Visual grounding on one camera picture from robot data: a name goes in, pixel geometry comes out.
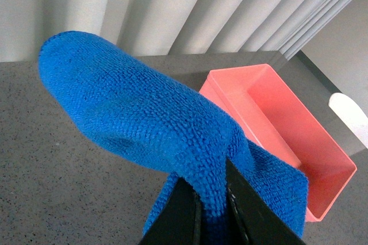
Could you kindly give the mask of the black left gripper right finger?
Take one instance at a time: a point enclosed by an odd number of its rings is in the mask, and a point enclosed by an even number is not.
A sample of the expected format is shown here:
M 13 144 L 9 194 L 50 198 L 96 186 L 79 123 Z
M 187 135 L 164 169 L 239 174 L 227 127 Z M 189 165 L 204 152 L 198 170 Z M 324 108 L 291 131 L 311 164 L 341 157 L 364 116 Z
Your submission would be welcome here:
M 229 159 L 226 171 L 231 244 L 304 244 L 266 205 Z

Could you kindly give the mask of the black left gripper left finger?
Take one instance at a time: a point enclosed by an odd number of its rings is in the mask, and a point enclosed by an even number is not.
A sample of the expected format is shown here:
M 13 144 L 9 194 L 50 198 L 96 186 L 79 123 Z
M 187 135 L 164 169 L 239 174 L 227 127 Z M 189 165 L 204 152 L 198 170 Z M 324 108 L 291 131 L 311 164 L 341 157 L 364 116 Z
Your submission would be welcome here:
M 182 178 L 178 180 L 158 219 L 140 244 L 200 244 L 202 204 Z

